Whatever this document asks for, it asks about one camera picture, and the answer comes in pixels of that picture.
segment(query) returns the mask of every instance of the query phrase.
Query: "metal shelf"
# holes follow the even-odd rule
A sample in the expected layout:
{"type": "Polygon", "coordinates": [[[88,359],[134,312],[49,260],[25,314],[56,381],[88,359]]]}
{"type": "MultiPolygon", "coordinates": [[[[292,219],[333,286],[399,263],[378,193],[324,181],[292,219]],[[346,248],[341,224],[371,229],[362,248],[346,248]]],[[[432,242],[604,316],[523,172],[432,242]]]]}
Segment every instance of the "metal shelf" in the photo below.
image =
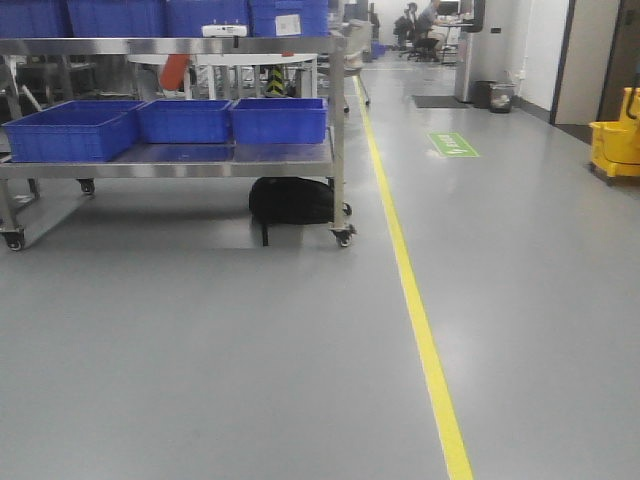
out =
{"type": "Polygon", "coordinates": [[[108,163],[0,162],[0,178],[331,177],[329,142],[318,145],[137,145],[108,163]]]}
{"type": "Polygon", "coordinates": [[[143,55],[154,53],[333,53],[339,36],[290,38],[17,38],[0,39],[0,55],[143,55]]]}
{"type": "MultiPolygon", "coordinates": [[[[12,250],[25,245],[24,227],[12,207],[8,182],[29,179],[38,198],[39,178],[81,181],[82,191],[92,194],[94,178],[202,178],[202,177],[329,177],[334,187],[331,231],[341,246],[355,232],[344,210],[344,51],[346,39],[291,38],[37,38],[0,39],[0,55],[52,55],[67,65],[69,55],[145,54],[329,54],[330,135],[320,145],[137,145],[108,163],[12,163],[0,160],[0,234],[12,250]]],[[[67,82],[67,98],[72,95],[67,82]]],[[[8,96],[12,117],[20,118],[15,83],[8,96]]]]}

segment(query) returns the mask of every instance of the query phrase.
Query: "trash can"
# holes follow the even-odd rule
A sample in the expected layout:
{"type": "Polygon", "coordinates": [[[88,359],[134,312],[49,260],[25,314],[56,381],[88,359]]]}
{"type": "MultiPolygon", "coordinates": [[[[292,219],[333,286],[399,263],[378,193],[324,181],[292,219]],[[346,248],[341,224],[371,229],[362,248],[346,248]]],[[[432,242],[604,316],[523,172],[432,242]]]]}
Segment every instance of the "trash can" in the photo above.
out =
{"type": "Polygon", "coordinates": [[[495,83],[491,85],[491,105],[493,113],[509,113],[513,103],[515,85],[512,83],[495,83]]]}
{"type": "Polygon", "coordinates": [[[473,85],[473,95],[471,102],[474,108],[487,109],[491,105],[491,86],[497,82],[491,80],[480,80],[473,85]]]}

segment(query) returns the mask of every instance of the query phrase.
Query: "office chair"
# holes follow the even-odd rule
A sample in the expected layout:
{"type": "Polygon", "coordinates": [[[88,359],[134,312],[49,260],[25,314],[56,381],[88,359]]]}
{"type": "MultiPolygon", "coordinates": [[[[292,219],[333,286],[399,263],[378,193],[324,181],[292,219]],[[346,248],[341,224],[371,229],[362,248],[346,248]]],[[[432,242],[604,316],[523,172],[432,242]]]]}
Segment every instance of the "office chair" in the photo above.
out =
{"type": "MultiPolygon", "coordinates": [[[[368,107],[371,105],[371,98],[369,97],[369,92],[362,81],[360,73],[364,67],[362,54],[371,48],[373,26],[370,22],[366,22],[364,20],[349,20],[349,26],[345,29],[343,34],[347,39],[347,48],[344,55],[344,77],[356,77],[366,98],[365,105],[368,107]]],[[[329,75],[329,67],[318,67],[318,73],[321,75],[329,75]]],[[[344,113],[349,113],[349,110],[349,104],[345,97],[344,113]]]]}

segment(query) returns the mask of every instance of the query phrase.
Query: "black backpack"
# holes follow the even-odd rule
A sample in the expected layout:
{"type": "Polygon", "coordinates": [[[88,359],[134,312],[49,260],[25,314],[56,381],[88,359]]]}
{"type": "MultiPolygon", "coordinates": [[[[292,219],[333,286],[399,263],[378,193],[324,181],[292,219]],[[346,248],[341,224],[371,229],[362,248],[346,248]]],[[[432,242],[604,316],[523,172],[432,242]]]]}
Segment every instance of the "black backpack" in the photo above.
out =
{"type": "MultiPolygon", "coordinates": [[[[269,245],[268,226],[313,225],[333,222],[333,189],[322,182],[298,177],[264,177],[249,194],[249,210],[262,225],[262,244],[269,245]]],[[[351,207],[344,206],[351,214],[351,207]]]]}

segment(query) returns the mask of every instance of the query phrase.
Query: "desk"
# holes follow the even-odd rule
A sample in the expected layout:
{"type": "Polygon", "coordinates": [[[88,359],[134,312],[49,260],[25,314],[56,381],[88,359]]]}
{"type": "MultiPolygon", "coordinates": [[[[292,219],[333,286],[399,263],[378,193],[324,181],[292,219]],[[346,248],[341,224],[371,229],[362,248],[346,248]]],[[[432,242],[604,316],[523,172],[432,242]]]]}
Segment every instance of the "desk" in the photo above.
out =
{"type": "Polygon", "coordinates": [[[446,62],[445,61],[445,55],[447,53],[447,50],[453,50],[454,48],[457,49],[458,45],[449,45],[449,37],[451,36],[451,29],[452,28],[462,28],[462,27],[473,27],[472,23],[443,23],[440,25],[436,25],[437,27],[442,27],[442,28],[446,28],[447,29],[447,34],[444,37],[444,43],[442,44],[442,65],[455,65],[456,62],[446,62]]]}

